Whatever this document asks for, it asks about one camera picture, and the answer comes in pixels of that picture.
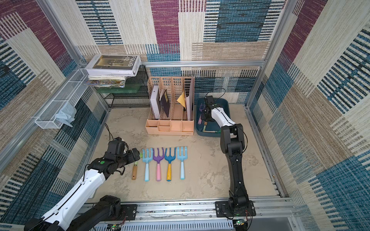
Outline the light blue claw rake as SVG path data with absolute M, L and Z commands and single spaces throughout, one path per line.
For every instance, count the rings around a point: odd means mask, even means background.
M 153 149 L 152 148 L 146 148 L 143 149 L 143 162 L 145 162 L 145 176 L 144 181 L 149 181 L 149 163 L 153 160 Z

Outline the purple shovel pink handle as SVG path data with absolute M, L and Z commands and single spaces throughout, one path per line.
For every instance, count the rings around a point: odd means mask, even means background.
M 205 105 L 204 104 L 200 104 L 198 125 L 201 125 L 201 123 L 202 123 L 202 112 L 203 112 L 204 108 L 205 108 Z

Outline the white book in organizer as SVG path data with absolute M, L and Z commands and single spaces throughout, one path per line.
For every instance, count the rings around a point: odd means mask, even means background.
M 150 96 L 150 103 L 152 112 L 155 119 L 160 119 L 161 114 L 161 105 L 160 105 L 160 92 L 159 92 L 159 86 L 154 85 L 151 96 Z

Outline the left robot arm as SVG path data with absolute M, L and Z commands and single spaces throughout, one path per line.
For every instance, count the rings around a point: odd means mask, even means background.
M 140 152 L 130 149 L 120 137 L 108 143 L 104 156 L 86 165 L 82 178 L 41 218 L 32 218 L 25 231 L 89 231 L 104 220 L 126 220 L 127 209 L 119 198 L 106 195 L 87 212 L 78 216 L 89 197 L 114 173 L 123 175 L 125 166 L 140 159 Z

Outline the dark thin book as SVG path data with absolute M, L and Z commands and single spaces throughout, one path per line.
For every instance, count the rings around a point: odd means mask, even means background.
M 170 101 L 168 98 L 167 90 L 163 89 L 160 95 L 160 103 L 167 117 L 170 115 Z

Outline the green trowel wooden handle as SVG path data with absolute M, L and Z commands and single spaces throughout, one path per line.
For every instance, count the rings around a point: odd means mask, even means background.
M 207 126 L 207 121 L 204 122 L 203 130 L 202 131 L 205 131 L 206 130 L 206 126 Z

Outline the green rake wooden handle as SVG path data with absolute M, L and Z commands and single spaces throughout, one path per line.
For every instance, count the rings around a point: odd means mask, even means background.
M 132 172 L 132 180 L 136 180 L 137 178 L 137 169 L 138 169 L 138 161 L 135 161 L 133 172 Z

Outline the blue rake yellow handle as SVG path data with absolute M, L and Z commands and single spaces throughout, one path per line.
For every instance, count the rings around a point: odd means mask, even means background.
M 165 160 L 168 162 L 166 181 L 170 182 L 172 180 L 172 162 L 176 160 L 176 149 L 174 150 L 174 152 L 172 152 L 171 147 L 166 148 L 164 157 Z

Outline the white crumpled cloth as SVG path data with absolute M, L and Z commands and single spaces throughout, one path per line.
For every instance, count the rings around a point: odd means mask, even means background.
M 66 102 L 55 117 L 59 122 L 72 128 L 73 125 L 71 123 L 75 120 L 76 113 L 77 109 L 70 102 Z

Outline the pink plastic desk organizer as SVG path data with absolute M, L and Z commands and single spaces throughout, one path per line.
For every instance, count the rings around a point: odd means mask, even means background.
M 183 89 L 185 89 L 186 94 L 188 94 L 189 86 L 191 83 L 195 84 L 194 77 L 149 77 L 147 83 L 149 101 L 154 85 L 159 86 L 160 95 L 162 90 L 166 89 L 170 101 L 170 115 L 169 117 L 167 117 L 161 106 L 160 119 L 155 119 L 151 108 L 149 117 L 145 124 L 145 128 L 148 134 L 177 136 L 194 135 L 194 114 L 193 120 L 188 121 L 186 109 L 183 108 L 183 106 L 179 102 L 177 102 L 177 99 L 181 95 Z

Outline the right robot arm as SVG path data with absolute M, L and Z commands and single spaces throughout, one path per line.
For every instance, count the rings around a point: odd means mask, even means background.
M 211 95 L 205 97 L 202 120 L 216 122 L 220 127 L 220 146 L 226 156 L 230 175 L 229 199 L 215 203 L 217 216 L 228 219 L 239 216 L 253 218 L 256 212 L 243 179 L 242 155 L 247 148 L 243 126 L 234 122 Z

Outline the light blue fork rake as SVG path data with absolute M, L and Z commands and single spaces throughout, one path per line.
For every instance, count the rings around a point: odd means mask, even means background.
M 188 158 L 188 147 L 181 146 L 176 148 L 177 159 L 181 162 L 180 179 L 185 179 L 185 164 L 184 161 Z

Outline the purple rake pink handle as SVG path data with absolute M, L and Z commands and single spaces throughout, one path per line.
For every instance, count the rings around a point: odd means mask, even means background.
M 157 162 L 157 170 L 156 170 L 156 181 L 161 181 L 161 161 L 164 159 L 164 149 L 162 148 L 162 152 L 160 149 L 157 148 L 157 152 L 153 153 L 153 160 Z

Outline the dark teal storage box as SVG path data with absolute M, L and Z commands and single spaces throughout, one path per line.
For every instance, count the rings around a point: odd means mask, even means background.
M 227 114 L 228 117 L 230 117 L 230 109 L 229 109 L 229 104 L 228 101 L 225 99 L 218 99 L 215 101 L 216 104 L 218 104 L 220 107 L 224 109 L 224 112 Z M 204 137 L 220 137 L 221 136 L 221 128 L 218 126 L 216 122 L 208 122 L 206 126 L 206 130 L 203 130 L 203 125 L 204 125 L 204 120 L 202 120 L 201 125 L 198 125 L 198 118 L 199 118 L 199 107 L 200 104 L 205 105 L 205 99 L 204 98 L 198 98 L 196 100 L 196 122 L 195 122 L 195 131 L 199 136 L 204 136 Z

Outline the stack of books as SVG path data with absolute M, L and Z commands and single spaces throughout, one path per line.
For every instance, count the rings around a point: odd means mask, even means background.
M 138 55 L 97 54 L 85 67 L 86 85 L 98 88 L 124 88 L 135 77 L 142 61 Z

